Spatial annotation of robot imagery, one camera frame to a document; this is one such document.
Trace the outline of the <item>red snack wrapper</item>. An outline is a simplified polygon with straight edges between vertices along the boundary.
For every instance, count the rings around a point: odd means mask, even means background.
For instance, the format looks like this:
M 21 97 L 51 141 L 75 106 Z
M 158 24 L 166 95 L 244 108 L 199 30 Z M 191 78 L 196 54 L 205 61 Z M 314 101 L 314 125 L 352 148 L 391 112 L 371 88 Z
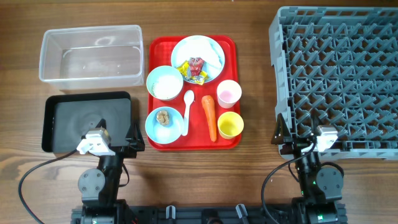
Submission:
M 205 61 L 200 57 L 190 58 L 188 61 L 191 76 L 198 76 L 203 68 Z

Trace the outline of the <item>brown food lump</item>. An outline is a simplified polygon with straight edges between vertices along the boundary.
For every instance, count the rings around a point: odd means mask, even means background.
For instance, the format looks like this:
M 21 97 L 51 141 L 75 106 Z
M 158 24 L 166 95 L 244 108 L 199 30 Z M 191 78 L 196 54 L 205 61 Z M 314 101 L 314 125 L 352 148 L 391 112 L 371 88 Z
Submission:
M 162 126 L 167 126 L 170 123 L 170 116 L 166 110 L 160 110 L 156 114 L 156 120 Z

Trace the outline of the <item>orange carrot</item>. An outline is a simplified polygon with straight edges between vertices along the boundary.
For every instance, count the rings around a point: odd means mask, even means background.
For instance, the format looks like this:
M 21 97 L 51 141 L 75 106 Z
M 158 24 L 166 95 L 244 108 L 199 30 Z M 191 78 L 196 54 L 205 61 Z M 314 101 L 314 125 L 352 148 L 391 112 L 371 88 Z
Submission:
M 214 99 L 210 95 L 205 95 L 202 97 L 201 103 L 202 103 L 202 107 L 203 107 L 205 115 L 206 115 L 210 139 L 212 142 L 215 142 L 217 140 L 217 133 L 216 133 L 217 127 L 216 127 Z

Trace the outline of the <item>white napkin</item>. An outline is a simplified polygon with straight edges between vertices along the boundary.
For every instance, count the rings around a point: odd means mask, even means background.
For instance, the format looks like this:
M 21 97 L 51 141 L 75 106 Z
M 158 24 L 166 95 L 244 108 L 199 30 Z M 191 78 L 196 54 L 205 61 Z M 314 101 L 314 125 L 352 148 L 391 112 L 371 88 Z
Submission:
M 220 45 L 206 36 L 191 36 L 181 40 L 174 48 L 173 62 L 181 65 L 190 58 L 201 58 L 212 67 L 223 66 L 220 53 Z

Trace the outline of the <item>light blue bowl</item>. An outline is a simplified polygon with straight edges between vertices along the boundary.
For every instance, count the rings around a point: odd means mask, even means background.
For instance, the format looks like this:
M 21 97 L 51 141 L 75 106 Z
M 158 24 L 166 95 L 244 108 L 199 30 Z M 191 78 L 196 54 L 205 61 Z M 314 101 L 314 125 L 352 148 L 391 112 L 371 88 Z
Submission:
M 169 123 L 161 125 L 157 120 L 157 114 L 165 111 L 169 116 Z M 174 108 L 163 106 L 154 109 L 146 118 L 145 131 L 152 141 L 158 144 L 170 144 L 176 141 L 183 131 L 182 115 Z

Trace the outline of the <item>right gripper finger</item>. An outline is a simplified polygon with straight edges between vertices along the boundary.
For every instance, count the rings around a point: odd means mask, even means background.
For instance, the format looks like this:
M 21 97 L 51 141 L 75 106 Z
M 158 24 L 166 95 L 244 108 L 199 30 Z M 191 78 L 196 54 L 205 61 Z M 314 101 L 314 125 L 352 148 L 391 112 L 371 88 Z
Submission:
M 289 128 L 286 125 L 285 119 L 282 113 L 277 115 L 276 126 L 271 144 L 290 144 L 292 142 L 292 136 Z
M 320 134 L 320 128 L 319 126 L 322 126 L 323 123 L 319 119 L 317 115 L 311 115 L 311 130 L 313 134 Z

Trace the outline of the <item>green bowl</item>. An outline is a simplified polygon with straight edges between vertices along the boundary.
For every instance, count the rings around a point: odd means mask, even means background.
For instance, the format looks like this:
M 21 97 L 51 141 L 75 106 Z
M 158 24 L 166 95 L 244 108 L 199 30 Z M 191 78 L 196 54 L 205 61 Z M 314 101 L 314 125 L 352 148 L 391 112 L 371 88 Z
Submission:
M 171 66 L 168 66 L 168 65 L 163 65 L 163 66 L 159 66 L 159 67 L 156 67 L 155 69 L 153 69 L 149 73 L 149 75 L 147 77 L 146 86 L 147 86 L 147 90 L 148 90 L 148 92 L 150 93 L 151 96 L 155 97 L 154 94 L 153 94 L 153 91 L 152 91 L 152 86 L 153 86 L 154 82 L 159 77 L 164 76 L 164 75 L 173 75 L 173 76 L 179 78 L 182 81 L 181 89 L 180 89 L 179 93 L 182 91 L 182 88 L 183 88 L 183 77 L 182 77 L 181 73 L 174 67 L 171 67 Z M 179 95 L 179 93 L 175 97 L 173 97 L 171 99 L 168 99 L 168 100 L 164 100 L 164 101 L 169 101 L 169 100 L 172 100 L 172 99 L 176 98 Z

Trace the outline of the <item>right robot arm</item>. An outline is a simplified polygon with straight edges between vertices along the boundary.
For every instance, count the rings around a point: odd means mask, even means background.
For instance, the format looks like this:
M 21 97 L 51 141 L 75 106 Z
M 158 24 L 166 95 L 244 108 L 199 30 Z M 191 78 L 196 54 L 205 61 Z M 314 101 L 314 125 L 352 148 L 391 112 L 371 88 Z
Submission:
M 323 124 L 316 116 L 310 122 L 307 137 L 293 137 L 282 114 L 277 115 L 271 143 L 282 146 L 282 153 L 293 159 L 280 167 L 295 164 L 301 197 L 292 199 L 289 215 L 296 223 L 347 223 L 342 199 L 344 170 L 334 162 L 321 162 L 319 154 L 329 149 L 338 139 L 332 125 Z

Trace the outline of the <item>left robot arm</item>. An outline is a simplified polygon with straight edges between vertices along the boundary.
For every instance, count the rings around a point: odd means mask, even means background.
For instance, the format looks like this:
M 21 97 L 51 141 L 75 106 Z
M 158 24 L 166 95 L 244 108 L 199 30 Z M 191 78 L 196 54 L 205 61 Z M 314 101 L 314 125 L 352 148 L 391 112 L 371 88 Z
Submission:
M 139 122 L 131 122 L 124 146 L 112 146 L 106 130 L 106 120 L 81 137 L 77 147 L 80 154 L 90 153 L 99 158 L 95 169 L 88 169 L 78 179 L 78 188 L 83 203 L 81 210 L 72 211 L 71 223 L 138 223 L 138 217 L 125 199 L 117 199 L 122 172 L 127 171 L 125 158 L 135 158 L 145 150 Z

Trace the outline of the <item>yellow snack wrapper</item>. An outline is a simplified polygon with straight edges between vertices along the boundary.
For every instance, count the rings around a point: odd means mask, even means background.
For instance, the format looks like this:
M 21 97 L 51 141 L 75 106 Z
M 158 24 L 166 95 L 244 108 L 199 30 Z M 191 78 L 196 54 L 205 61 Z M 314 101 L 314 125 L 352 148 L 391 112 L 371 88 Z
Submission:
M 196 76 L 191 75 L 190 66 L 187 60 L 182 63 L 181 66 L 177 67 L 177 70 L 181 73 L 183 80 L 189 83 L 203 85 L 208 79 L 208 74 L 204 71 L 201 71 L 199 75 Z

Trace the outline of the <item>white rice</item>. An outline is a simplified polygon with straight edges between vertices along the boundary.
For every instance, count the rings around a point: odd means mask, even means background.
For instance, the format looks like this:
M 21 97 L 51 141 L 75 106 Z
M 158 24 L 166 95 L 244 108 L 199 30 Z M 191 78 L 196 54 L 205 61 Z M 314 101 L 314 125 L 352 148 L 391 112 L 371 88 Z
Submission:
M 152 86 L 153 94 L 160 100 L 168 100 L 175 97 L 181 89 L 182 81 L 173 75 L 159 77 Z

